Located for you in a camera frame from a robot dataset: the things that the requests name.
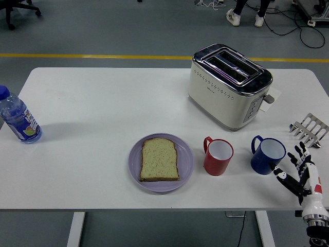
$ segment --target plate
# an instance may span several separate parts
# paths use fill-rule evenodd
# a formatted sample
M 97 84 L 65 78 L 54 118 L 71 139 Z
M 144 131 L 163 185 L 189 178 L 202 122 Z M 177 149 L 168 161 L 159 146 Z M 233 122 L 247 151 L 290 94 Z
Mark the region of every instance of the plate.
M 139 180 L 143 143 L 147 139 L 156 137 L 166 138 L 175 143 L 180 181 L 141 182 Z M 154 192 L 168 192 L 181 187 L 190 178 L 194 168 L 194 157 L 190 147 L 179 137 L 166 133 L 156 133 L 145 136 L 133 146 L 129 154 L 128 163 L 131 175 L 140 186 Z

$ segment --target bread slice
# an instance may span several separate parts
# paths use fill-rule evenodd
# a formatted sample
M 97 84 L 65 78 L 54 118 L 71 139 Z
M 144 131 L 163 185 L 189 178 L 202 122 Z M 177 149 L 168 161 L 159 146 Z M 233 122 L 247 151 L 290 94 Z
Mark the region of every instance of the bread slice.
M 179 181 L 175 143 L 165 138 L 151 138 L 143 143 L 141 182 Z

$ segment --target toaster lever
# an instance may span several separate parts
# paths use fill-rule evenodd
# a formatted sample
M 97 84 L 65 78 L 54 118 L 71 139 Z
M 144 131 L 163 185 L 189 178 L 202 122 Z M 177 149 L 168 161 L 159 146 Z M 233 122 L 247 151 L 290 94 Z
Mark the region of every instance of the toaster lever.
M 274 102 L 274 98 L 268 94 L 264 97 L 264 101 L 268 104 L 272 104 Z

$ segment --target table leg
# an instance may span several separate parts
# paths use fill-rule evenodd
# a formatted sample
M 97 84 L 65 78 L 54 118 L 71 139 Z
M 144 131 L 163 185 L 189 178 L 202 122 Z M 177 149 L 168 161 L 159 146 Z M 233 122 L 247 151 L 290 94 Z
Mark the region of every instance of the table leg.
M 263 247 L 276 247 L 266 211 L 255 211 Z
M 75 212 L 72 219 L 67 247 L 79 247 L 85 212 Z

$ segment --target paper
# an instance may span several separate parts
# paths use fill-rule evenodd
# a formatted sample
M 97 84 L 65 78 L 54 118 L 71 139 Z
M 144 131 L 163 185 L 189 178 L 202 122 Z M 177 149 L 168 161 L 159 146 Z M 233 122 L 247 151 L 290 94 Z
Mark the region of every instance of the paper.
M 267 110 L 276 103 L 276 100 L 278 99 L 278 97 L 281 95 L 281 92 L 279 90 L 274 89 L 273 87 L 270 87 L 270 89 L 268 90 L 267 94 L 269 94 L 270 96 L 272 96 L 274 98 L 274 102 L 272 104 L 266 103 L 264 100 L 261 104 L 260 110 L 262 110 L 263 112 L 267 112 Z

